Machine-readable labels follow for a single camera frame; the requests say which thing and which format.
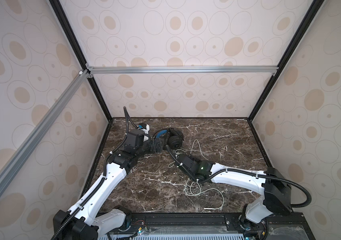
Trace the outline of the black blue gaming headphones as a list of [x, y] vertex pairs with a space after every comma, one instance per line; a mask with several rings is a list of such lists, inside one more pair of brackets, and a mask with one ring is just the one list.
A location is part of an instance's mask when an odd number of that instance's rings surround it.
[[185, 140], [182, 130], [175, 128], [159, 130], [155, 132], [152, 137], [154, 139], [159, 139], [163, 150], [167, 150], [166, 146], [171, 150], [180, 149]]

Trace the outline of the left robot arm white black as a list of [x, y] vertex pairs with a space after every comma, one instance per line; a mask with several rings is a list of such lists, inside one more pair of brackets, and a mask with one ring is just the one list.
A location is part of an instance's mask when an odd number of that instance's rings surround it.
[[98, 212], [114, 188], [145, 155], [160, 153], [164, 138], [151, 137], [146, 130], [126, 132], [123, 141], [105, 160], [102, 174], [67, 212], [53, 218], [54, 240], [96, 240], [113, 229], [128, 227], [128, 212], [119, 207], [107, 214]]

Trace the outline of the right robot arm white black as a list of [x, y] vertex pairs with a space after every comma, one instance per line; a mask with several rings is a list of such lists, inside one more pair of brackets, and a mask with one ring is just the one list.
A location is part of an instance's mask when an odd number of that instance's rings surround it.
[[171, 154], [171, 157], [175, 161], [175, 166], [194, 182], [227, 184], [259, 194], [259, 198], [244, 207], [241, 220], [243, 223], [248, 221], [257, 224], [272, 214], [288, 216], [292, 212], [292, 184], [288, 183], [288, 180], [275, 168], [269, 167], [266, 171], [248, 171], [229, 168], [186, 154]]

